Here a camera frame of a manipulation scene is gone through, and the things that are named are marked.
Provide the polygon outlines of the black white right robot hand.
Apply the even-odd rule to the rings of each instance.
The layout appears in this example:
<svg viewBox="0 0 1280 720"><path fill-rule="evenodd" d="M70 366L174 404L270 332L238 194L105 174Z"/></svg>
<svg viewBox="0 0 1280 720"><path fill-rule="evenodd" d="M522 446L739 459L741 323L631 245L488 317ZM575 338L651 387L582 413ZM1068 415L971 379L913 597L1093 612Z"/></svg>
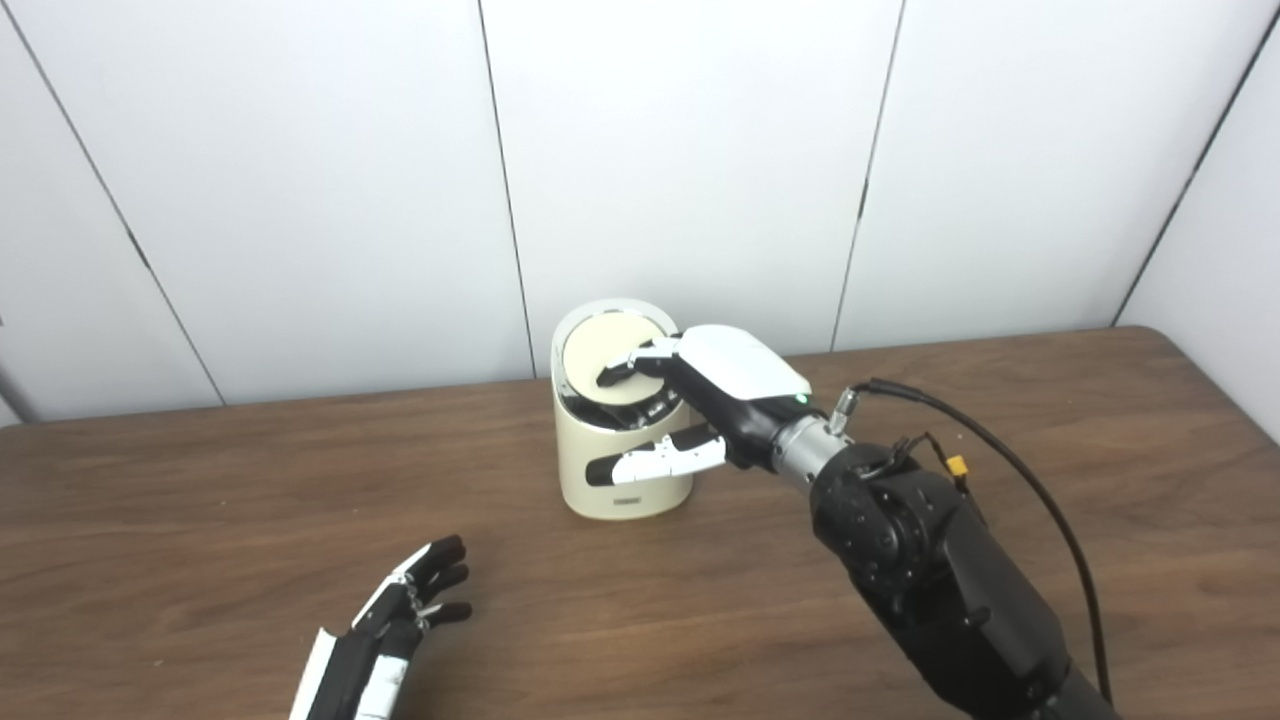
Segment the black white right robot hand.
<svg viewBox="0 0 1280 720"><path fill-rule="evenodd" d="M585 468L591 487L686 477L724 464L780 473L785 441L818 416L812 386L754 334L731 325L695 325L649 340L611 359L596 383L657 378L703 423L598 457Z"/></svg>

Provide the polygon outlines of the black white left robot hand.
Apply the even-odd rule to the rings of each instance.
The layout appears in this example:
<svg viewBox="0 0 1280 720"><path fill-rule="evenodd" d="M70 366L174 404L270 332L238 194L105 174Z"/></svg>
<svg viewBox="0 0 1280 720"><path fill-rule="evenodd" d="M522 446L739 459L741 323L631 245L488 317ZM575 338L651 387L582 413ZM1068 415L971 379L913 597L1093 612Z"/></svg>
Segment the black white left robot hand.
<svg viewBox="0 0 1280 720"><path fill-rule="evenodd" d="M317 630L289 711L292 719L390 719L425 635L472 615L438 596L468 579L466 546L434 539L389 571L346 632Z"/></svg>

